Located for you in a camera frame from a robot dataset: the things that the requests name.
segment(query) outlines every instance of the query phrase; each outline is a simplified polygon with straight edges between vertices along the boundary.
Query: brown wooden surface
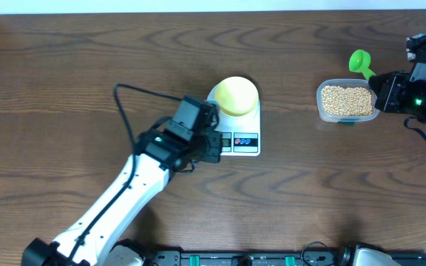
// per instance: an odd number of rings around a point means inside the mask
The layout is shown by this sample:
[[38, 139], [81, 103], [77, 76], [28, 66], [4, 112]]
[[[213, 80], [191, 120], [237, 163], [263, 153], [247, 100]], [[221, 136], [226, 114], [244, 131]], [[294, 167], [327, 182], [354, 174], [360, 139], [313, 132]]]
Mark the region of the brown wooden surface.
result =
[[[410, 69], [426, 11], [0, 16], [0, 265], [64, 231], [129, 156], [117, 82], [206, 97], [223, 78], [260, 87], [262, 154], [178, 174], [125, 237], [185, 250], [292, 250], [360, 240], [426, 251], [426, 144], [404, 115], [324, 123], [317, 87]], [[123, 93], [135, 132], [177, 103]]]

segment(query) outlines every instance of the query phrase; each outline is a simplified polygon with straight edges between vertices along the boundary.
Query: clear plastic container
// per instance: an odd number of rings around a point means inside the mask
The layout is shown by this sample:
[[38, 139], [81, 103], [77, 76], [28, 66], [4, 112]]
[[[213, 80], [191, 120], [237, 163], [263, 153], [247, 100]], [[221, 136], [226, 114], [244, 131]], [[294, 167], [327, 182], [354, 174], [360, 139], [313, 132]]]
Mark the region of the clear plastic container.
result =
[[[369, 92], [372, 95], [371, 98], [371, 104], [373, 106], [373, 113], [372, 115], [365, 115], [365, 116], [341, 116], [341, 115], [332, 115], [330, 113], [327, 113], [325, 109], [323, 108], [323, 102], [322, 102], [322, 90], [325, 88], [325, 86], [341, 86], [345, 89], [347, 88], [356, 88], [356, 87], [362, 87], [369, 90]], [[373, 90], [369, 87], [369, 84], [366, 80], [359, 80], [359, 79], [350, 79], [350, 78], [340, 78], [340, 79], [333, 79], [333, 80], [327, 80], [322, 83], [318, 87], [317, 90], [317, 105], [318, 105], [318, 113], [319, 117], [322, 118], [323, 121], [326, 122], [332, 122], [332, 123], [338, 123], [338, 122], [345, 122], [345, 123], [351, 123], [351, 122], [364, 122], [373, 120], [376, 118], [376, 116], [379, 114], [379, 110], [374, 108], [374, 104], [376, 102], [376, 94], [373, 92]]]

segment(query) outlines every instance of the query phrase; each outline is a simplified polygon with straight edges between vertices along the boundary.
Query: white wall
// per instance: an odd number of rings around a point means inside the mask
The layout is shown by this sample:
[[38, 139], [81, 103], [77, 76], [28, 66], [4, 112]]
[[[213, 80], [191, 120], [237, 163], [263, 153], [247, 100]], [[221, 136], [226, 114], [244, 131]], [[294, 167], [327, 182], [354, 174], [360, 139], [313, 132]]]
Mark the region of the white wall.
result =
[[0, 0], [0, 14], [426, 9], [426, 0]]

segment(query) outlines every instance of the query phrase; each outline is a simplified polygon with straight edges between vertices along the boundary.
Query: kitchen scale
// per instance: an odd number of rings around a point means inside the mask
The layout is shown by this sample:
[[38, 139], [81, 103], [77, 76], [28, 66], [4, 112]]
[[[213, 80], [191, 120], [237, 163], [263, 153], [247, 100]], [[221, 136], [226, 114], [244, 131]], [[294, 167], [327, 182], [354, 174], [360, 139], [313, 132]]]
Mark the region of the kitchen scale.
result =
[[[207, 100], [215, 101], [216, 85]], [[222, 132], [221, 155], [257, 156], [260, 153], [260, 102], [249, 113], [234, 117], [219, 111], [220, 124], [216, 131]]]

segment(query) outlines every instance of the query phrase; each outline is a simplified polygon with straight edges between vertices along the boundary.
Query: container of beans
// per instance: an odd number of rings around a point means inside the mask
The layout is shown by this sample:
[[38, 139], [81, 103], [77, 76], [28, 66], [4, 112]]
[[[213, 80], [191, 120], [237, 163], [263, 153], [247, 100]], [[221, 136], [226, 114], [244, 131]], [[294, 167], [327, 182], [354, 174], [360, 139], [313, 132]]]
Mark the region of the container of beans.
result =
[[319, 117], [326, 122], [364, 122], [379, 114], [374, 108], [376, 94], [366, 80], [333, 79], [317, 90]]

